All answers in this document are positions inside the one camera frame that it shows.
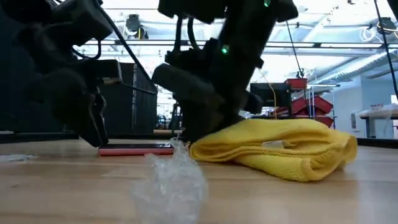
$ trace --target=desk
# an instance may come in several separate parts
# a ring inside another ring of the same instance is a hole
[[[394,110],[377,110],[377,111],[368,111],[367,113],[363,113],[359,116],[361,119],[366,121],[366,137],[367,138],[376,138],[375,135],[371,133],[375,133],[374,130],[374,121],[378,119],[391,119],[398,120],[398,109]]]
[[[130,189],[149,170],[143,157],[96,157],[96,149],[78,140],[0,145],[0,154],[10,152],[42,157],[0,163],[0,223],[139,223]],[[345,171],[312,184],[280,180],[241,166],[200,165],[210,196],[199,224],[398,220],[396,149],[361,147],[358,159]]]

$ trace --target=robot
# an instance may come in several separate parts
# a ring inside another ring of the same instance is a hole
[[[9,17],[26,24],[18,39],[43,74],[27,88],[32,101],[50,105],[53,115],[92,146],[108,143],[102,111],[106,106],[98,85],[121,82],[115,60],[98,60],[100,42],[113,31],[120,38],[148,80],[174,93],[183,113],[188,141],[240,122],[240,110],[258,113],[261,99],[246,91],[255,68],[261,68],[261,54],[276,22],[298,16],[292,0],[160,0],[158,11],[178,17],[173,51],[152,76],[146,74],[101,0],[1,0]],[[217,39],[200,49],[193,36],[197,19],[211,24],[225,18]],[[180,50],[181,25],[188,19],[192,48]],[[73,49],[91,39],[99,43],[97,57],[88,58]]]

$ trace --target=ceiling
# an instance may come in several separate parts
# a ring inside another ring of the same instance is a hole
[[[174,40],[176,18],[170,19],[157,12],[159,0],[103,0],[103,7],[114,19],[119,30],[124,32],[126,18],[130,14],[138,14],[143,28],[148,33],[149,40]],[[382,36],[376,32],[377,14],[373,0],[294,0],[299,17],[289,21],[292,39],[297,42],[331,42],[331,43],[380,43]],[[382,17],[391,17],[397,22],[386,0],[378,0]],[[212,25],[195,21],[194,33],[197,40],[208,40],[216,37],[223,25],[222,20]],[[182,31],[182,39],[188,39],[186,29]],[[270,42],[290,42],[290,36],[285,23],[276,24]],[[398,44],[398,33],[387,36],[389,43]],[[163,61],[163,55],[172,46],[131,46],[142,64],[151,74],[153,69]],[[87,55],[96,54],[96,46],[82,46],[78,48]],[[333,71],[339,71],[353,58],[360,62],[383,49],[297,49],[298,62],[304,68],[306,75],[317,74],[319,77]],[[103,57],[126,58],[126,52],[121,46],[103,46]],[[252,82],[265,82],[263,75],[269,82],[283,82],[286,78],[295,77],[298,66],[292,49],[265,50],[262,56],[264,66],[256,71]],[[376,67],[374,73],[388,70],[384,64]]]

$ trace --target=yellow microfiber cloth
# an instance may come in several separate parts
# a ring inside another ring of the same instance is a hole
[[[192,158],[233,161],[286,180],[325,178],[358,150],[356,138],[311,119],[247,119],[190,146]]]

